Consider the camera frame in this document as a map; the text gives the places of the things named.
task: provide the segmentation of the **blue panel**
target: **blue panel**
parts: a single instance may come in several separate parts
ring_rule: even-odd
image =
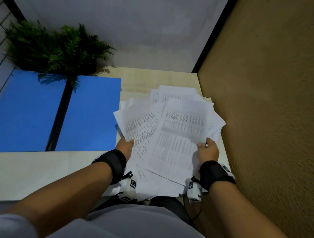
[[[121,79],[80,76],[73,92],[56,151],[112,150],[116,144]]]
[[[45,151],[65,82],[14,70],[0,95],[0,152]]]

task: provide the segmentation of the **brown wall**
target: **brown wall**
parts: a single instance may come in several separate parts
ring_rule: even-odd
[[[238,0],[198,78],[240,190],[289,237],[313,237],[314,1]]]

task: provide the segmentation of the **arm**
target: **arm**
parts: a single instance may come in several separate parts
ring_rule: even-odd
[[[121,138],[116,146],[126,160],[134,141]],[[6,213],[29,220],[39,237],[45,237],[77,218],[86,218],[112,181],[107,163],[97,162],[35,191]]]
[[[219,150],[207,138],[208,147],[198,144],[200,163],[218,161]],[[233,183],[216,181],[209,188],[209,197],[231,238],[285,238],[285,234],[257,210]]]

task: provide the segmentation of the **desk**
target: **desk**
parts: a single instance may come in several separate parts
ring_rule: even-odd
[[[159,85],[196,88],[202,95],[197,75],[159,70],[112,68],[99,77],[121,78],[120,101],[148,99]],[[217,143],[219,162],[229,167],[222,138]],[[91,164],[105,151],[52,151],[0,153],[0,201],[21,200],[37,189]]]

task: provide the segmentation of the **artificial fern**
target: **artificial fern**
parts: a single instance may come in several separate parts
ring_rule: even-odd
[[[38,80],[45,84],[66,79],[77,87],[77,76],[87,74],[97,58],[107,60],[115,50],[87,34],[83,24],[78,29],[65,25],[60,32],[48,32],[39,22],[22,21],[11,23],[5,31],[12,62],[22,70],[38,72]]]

